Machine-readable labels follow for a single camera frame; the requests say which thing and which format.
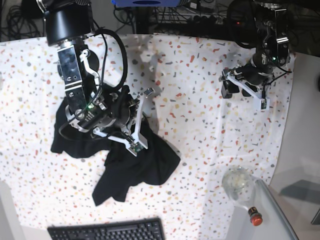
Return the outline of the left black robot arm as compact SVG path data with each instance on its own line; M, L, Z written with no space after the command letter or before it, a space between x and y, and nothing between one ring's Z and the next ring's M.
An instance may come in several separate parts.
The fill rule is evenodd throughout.
M235 30L235 13L239 7L248 6L243 14L254 33L244 41L244 31ZM260 97L267 100L268 87L278 78L274 69L283 74L290 61L287 3L284 0L233 0L227 8L226 22L232 40L243 49L255 49L255 53L243 66L225 69L219 78L221 95L230 99L234 94L244 97Z

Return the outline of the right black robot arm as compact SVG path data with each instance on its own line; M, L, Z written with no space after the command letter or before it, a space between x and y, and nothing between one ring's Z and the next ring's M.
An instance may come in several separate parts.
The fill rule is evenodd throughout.
M120 37L95 24L89 0L38 0L49 46L58 46L58 73L64 81L67 124L88 133L115 128L128 134L134 122L130 106L128 58ZM85 44L89 36L111 36L118 43L123 72L112 86L99 74L99 58Z

